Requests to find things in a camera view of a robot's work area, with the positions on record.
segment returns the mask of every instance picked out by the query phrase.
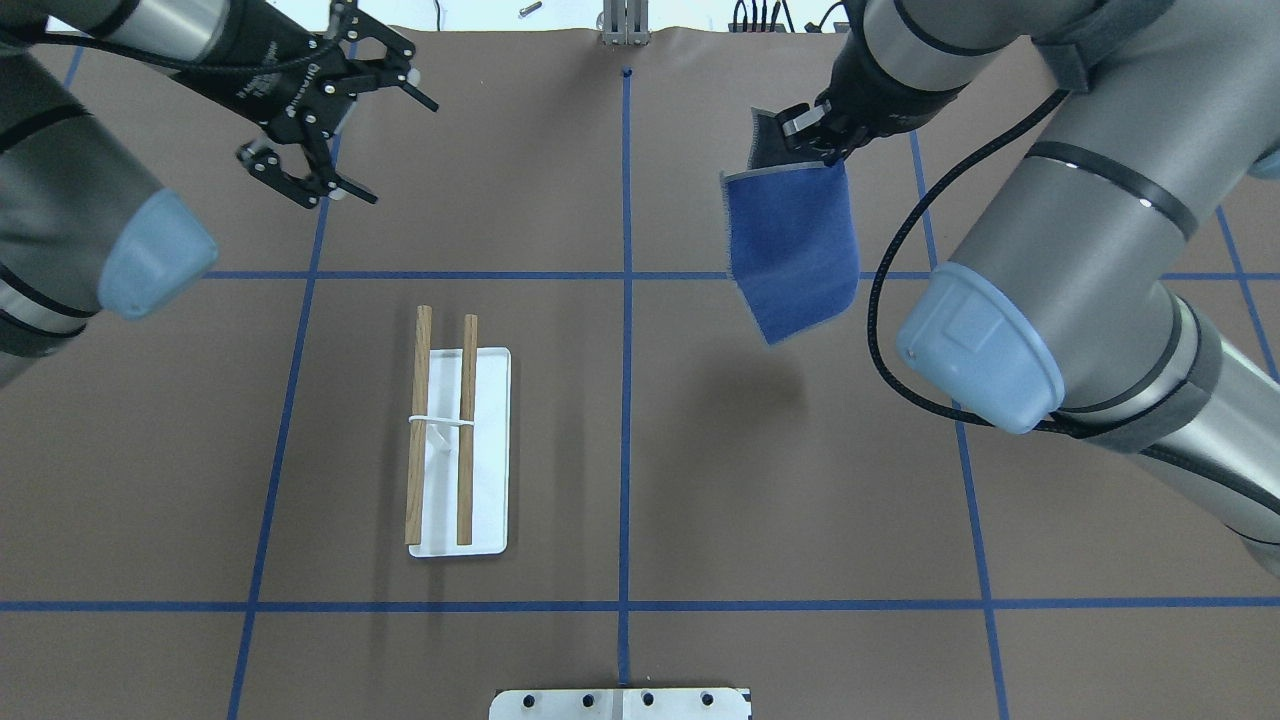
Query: chopstick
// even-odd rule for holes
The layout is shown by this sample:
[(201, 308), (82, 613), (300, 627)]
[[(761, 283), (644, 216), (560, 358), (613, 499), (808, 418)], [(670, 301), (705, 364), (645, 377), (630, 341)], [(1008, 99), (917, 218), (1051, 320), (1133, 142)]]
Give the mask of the chopstick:
[[(426, 415), (426, 382), (431, 370), (431, 307), (417, 306), (413, 342), (413, 415)], [(404, 509), (404, 544), (422, 542), (422, 474), (426, 465), (426, 423), (408, 425), (408, 501)]]
[[(476, 343), (479, 318), (467, 315), (462, 324), (462, 400), (458, 419), (476, 419)], [(458, 428), (458, 544), (471, 544), (474, 514), (475, 425)]]

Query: white tray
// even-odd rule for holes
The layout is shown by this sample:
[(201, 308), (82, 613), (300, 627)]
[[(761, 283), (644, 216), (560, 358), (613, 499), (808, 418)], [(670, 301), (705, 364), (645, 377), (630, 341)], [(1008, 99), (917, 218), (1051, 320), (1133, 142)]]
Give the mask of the white tray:
[[(457, 418), (462, 398), (462, 351), (433, 350), (426, 415)], [(476, 351), (472, 544), (457, 544), (458, 429), (429, 423), (422, 484), (422, 542), (413, 557), (497, 555), (507, 550), (507, 484), (511, 471), (511, 351)]]

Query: blue towel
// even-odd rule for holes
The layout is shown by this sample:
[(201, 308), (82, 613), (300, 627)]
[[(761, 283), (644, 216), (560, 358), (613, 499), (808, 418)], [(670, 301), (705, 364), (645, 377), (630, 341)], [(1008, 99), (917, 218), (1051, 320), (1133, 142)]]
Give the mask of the blue towel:
[(858, 240), (845, 165), (796, 163), (721, 178), (730, 274), (776, 345), (849, 309)]

